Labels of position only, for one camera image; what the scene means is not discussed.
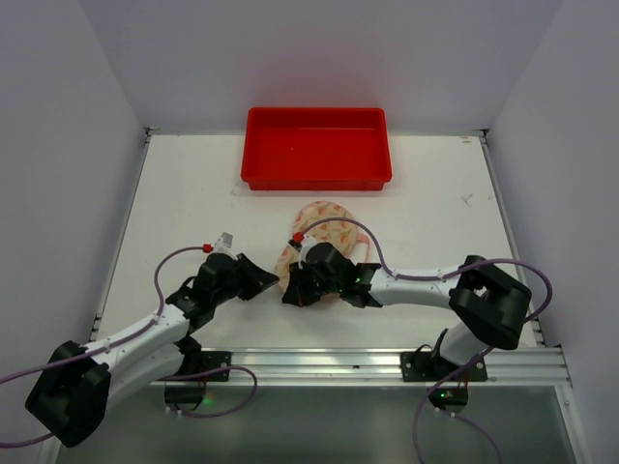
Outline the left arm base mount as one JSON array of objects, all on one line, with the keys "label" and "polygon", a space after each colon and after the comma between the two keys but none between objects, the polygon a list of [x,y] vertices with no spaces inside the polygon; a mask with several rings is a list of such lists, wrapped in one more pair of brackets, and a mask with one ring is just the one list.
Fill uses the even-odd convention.
[{"label": "left arm base mount", "polygon": [[[186,356],[175,376],[192,375],[231,365],[232,353],[229,351],[198,351]],[[207,377],[190,380],[188,387],[175,387],[166,384],[163,390],[165,405],[170,409],[189,408],[196,411],[199,406],[210,402],[209,383],[223,383],[229,379],[229,372],[223,371]]]}]

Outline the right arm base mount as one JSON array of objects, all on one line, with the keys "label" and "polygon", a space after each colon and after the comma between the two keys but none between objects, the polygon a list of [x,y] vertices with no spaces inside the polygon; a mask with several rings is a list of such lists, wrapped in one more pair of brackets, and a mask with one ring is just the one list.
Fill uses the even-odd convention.
[{"label": "right arm base mount", "polygon": [[[403,382],[424,382],[435,384],[457,369],[457,365],[439,356],[439,348],[447,333],[443,330],[433,346],[423,344],[414,351],[399,354],[399,367]],[[477,362],[473,367],[451,379],[454,387],[443,385],[429,396],[430,404],[442,412],[459,414],[468,404],[471,382],[485,382],[488,379],[486,363]]]}]

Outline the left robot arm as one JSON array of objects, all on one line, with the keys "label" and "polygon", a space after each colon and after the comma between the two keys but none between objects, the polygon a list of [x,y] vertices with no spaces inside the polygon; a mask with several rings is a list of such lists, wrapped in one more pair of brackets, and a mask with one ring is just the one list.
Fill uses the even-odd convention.
[{"label": "left robot arm", "polygon": [[121,398],[168,376],[199,349],[192,334],[230,300],[249,301],[279,281],[243,254],[212,251],[180,287],[159,294],[158,308],[119,333],[57,347],[25,401],[26,410],[60,442],[85,441]]}]

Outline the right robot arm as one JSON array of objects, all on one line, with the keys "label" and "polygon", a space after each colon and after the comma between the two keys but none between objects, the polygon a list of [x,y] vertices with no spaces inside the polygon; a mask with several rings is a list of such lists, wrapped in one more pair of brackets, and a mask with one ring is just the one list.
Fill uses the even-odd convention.
[{"label": "right robot arm", "polygon": [[305,307],[336,296],[359,307],[423,305],[449,309],[459,319],[444,330],[419,367],[445,376],[488,348],[515,350],[531,292],[481,256],[469,255],[447,273],[398,274],[378,263],[353,263],[332,244],[297,235],[282,301]]}]

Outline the floral mesh laundry bag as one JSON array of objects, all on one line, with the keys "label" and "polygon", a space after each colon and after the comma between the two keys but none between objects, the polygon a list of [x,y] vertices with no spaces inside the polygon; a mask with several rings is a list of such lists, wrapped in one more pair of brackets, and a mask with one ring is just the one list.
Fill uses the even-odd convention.
[{"label": "floral mesh laundry bag", "polygon": [[[338,203],[318,200],[304,206],[292,225],[295,233],[311,235],[318,244],[310,249],[306,263],[323,265],[336,277],[339,296],[354,294],[355,278],[368,261],[368,235],[360,230],[354,216]],[[298,263],[298,252],[288,243],[275,264],[279,287],[283,296],[282,280],[288,275],[291,263]]]}]

